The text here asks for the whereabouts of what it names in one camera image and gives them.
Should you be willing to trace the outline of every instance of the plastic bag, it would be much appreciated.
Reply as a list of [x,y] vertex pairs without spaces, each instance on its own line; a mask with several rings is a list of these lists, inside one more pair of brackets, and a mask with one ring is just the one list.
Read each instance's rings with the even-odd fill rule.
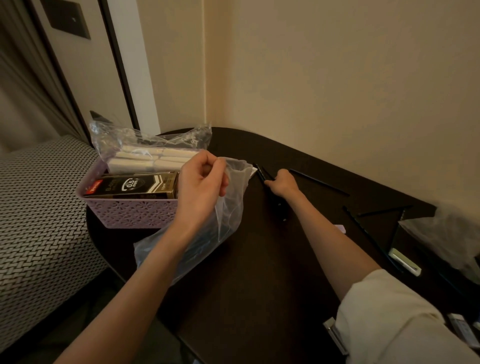
[[433,218],[398,222],[410,235],[474,283],[480,284],[480,226],[451,205],[438,207]]
[[134,151],[152,159],[154,154],[150,153],[152,149],[149,147],[207,149],[212,139],[212,128],[206,124],[183,134],[162,136],[147,135],[136,129],[120,128],[98,118],[90,122],[89,128],[92,144],[105,162],[121,151]]
[[[218,198],[215,210],[185,251],[177,266],[172,285],[204,260],[240,225],[243,213],[243,194],[248,186],[252,165],[244,160],[230,158],[226,158],[226,160],[226,173],[230,180],[227,193],[224,197]],[[133,244],[137,267],[142,264],[166,229],[163,228]]]

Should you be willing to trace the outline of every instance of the plastic wrap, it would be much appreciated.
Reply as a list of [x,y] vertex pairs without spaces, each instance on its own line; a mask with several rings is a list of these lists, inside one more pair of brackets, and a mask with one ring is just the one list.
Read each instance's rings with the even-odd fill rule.
[[[177,266],[172,285],[237,230],[243,213],[243,194],[251,172],[252,165],[246,161],[227,158],[226,173],[230,180],[227,193],[224,197],[218,198],[215,210],[185,251]],[[134,244],[137,267],[142,264],[165,231],[166,228],[163,228]]]
[[89,128],[92,144],[110,173],[180,170],[199,149],[207,149],[212,139],[210,125],[162,136],[100,120],[91,121]]
[[474,283],[480,284],[480,226],[451,205],[438,207],[433,218],[398,222],[410,235]]

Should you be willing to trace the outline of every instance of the light switch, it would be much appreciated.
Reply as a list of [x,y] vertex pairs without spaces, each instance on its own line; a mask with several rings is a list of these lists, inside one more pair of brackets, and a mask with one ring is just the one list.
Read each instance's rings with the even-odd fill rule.
[[66,0],[41,0],[52,28],[90,39],[80,4]]

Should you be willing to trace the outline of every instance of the forearm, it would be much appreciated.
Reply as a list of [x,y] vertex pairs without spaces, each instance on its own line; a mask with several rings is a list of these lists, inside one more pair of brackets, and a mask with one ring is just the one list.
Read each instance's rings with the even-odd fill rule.
[[129,363],[133,359],[191,233],[175,223],[120,292],[56,363]]
[[339,299],[380,266],[328,221],[300,191],[286,197]]

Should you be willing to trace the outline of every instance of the table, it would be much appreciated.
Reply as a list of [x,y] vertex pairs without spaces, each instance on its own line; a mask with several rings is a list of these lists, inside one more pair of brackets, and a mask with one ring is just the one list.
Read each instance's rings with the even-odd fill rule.
[[[414,249],[416,242],[396,228],[405,219],[433,216],[435,207],[357,174],[246,131],[213,128],[209,150],[245,159],[275,175],[292,168],[347,194],[296,175],[300,189],[332,223],[383,268],[437,306],[442,313],[469,314],[468,308]],[[419,278],[400,273],[375,248],[358,221],[379,245],[394,246],[423,268]],[[109,230],[87,210],[92,240],[114,271],[127,280],[135,271],[133,243],[156,230]],[[277,216],[254,176],[244,196],[238,230],[167,292],[158,318],[205,364],[344,363],[322,323],[336,316],[339,300],[323,274],[301,227],[290,211]]]

